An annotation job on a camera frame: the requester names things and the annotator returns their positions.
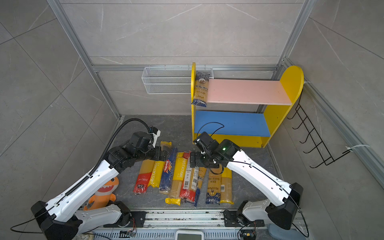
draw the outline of white mesh basket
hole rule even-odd
[[[186,67],[146,67],[142,80],[148,94],[190,94],[192,66]],[[212,68],[197,67],[196,71],[209,73],[214,77]]]

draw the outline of black metal hook rack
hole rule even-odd
[[[299,97],[298,104],[297,104],[297,106],[296,106],[296,108],[295,108],[295,114],[294,114],[291,118],[287,118],[287,119],[293,119],[293,118],[296,116],[296,114],[300,117],[300,119],[301,119],[301,123],[300,123],[300,125],[299,125],[297,128],[294,128],[294,127],[293,127],[293,129],[296,130],[296,129],[298,129],[301,125],[304,125],[305,129],[306,129],[307,132],[308,132],[305,141],[304,141],[304,142],[301,142],[301,141],[300,141],[300,143],[302,143],[302,144],[306,143],[307,140],[308,140],[308,138],[311,137],[311,140],[312,140],[313,144],[315,145],[309,152],[304,152],[304,151],[303,151],[303,153],[310,153],[310,152],[312,152],[313,150],[316,149],[316,150],[319,152],[319,154],[320,154],[320,156],[321,156],[321,159],[323,160],[322,163],[320,163],[319,165],[317,165],[317,166],[315,166],[315,167],[312,167],[312,166],[310,166],[310,167],[311,167],[311,168],[317,168],[318,166],[320,166],[320,165],[322,165],[322,164],[329,165],[329,164],[335,162],[336,160],[340,159],[341,157],[344,157],[344,156],[347,155],[348,153],[352,152],[351,149],[348,149],[348,150],[342,152],[340,157],[338,157],[338,158],[335,159],[335,158],[331,155],[331,153],[329,152],[329,150],[328,150],[328,148],[327,148],[327,145],[325,144],[325,142],[324,142],[323,139],[321,138],[320,134],[317,132],[316,128],[315,128],[314,125],[312,124],[312,121],[310,120],[310,118],[308,117],[308,115],[306,114],[306,112],[304,111],[304,109],[301,107],[301,105],[300,105],[300,100],[301,100],[301,95],[300,95],[300,97]],[[302,118],[302,116],[300,116],[300,113],[298,112],[300,109],[303,111],[303,113],[304,113],[304,115],[305,115],[304,118]],[[307,125],[305,124],[304,121],[305,121],[306,119],[308,119],[308,121],[310,122],[310,126],[307,126]],[[311,134],[314,134],[314,133],[317,134],[317,136],[319,137],[319,139],[320,139],[320,142],[319,142],[319,143],[316,143],[315,140],[313,139],[313,137],[312,137]],[[319,146],[320,146],[321,144],[325,147],[325,149],[327,150],[327,152],[328,152],[328,154],[329,154],[329,157],[328,157],[327,159],[324,159],[323,155],[321,154],[321,151],[319,150]]]

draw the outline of plastic packaging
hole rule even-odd
[[[161,180],[159,185],[159,192],[162,194],[169,194],[172,185],[173,173],[175,171],[175,162],[177,156],[177,148],[173,147],[164,163],[163,172],[161,173]]]
[[[221,174],[220,203],[234,204],[232,201],[232,171],[224,168]]]
[[[221,174],[213,174],[211,171],[209,171],[207,198],[205,199],[205,204],[220,205],[220,195],[221,195],[220,186],[221,186]]]
[[[208,98],[209,74],[196,71],[193,105],[206,107]]]
[[[137,176],[136,184],[133,189],[135,194],[142,194],[147,191],[149,179],[151,178],[153,165],[155,161],[147,159],[141,163],[139,175]]]
[[[175,170],[172,178],[172,186],[170,188],[167,204],[177,204],[180,206],[180,191],[183,186],[183,179],[185,176],[185,169],[187,168],[188,160],[184,158],[184,152],[178,152],[175,162]]]
[[[161,150],[170,152],[172,142],[160,142]],[[161,181],[161,175],[163,173],[165,161],[155,161],[153,165],[152,175],[149,180],[148,186],[159,187]]]
[[[195,194],[195,202],[193,203],[195,207],[197,207],[197,202],[199,201],[201,186],[203,185],[204,176],[207,172],[207,169],[205,167],[199,168],[199,175],[197,176],[197,188],[196,188],[196,194]]]
[[[199,176],[199,167],[191,168],[189,165],[189,156],[187,169],[185,171],[183,188],[181,189],[180,198],[187,202],[195,203],[197,179]]]

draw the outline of white zip tie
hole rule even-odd
[[[347,146],[345,146],[345,147],[347,148],[347,150],[351,150],[352,148],[355,148],[355,147],[371,147],[371,146],[367,145],[367,144],[358,144],[358,145],[355,145],[353,147],[347,147]]]

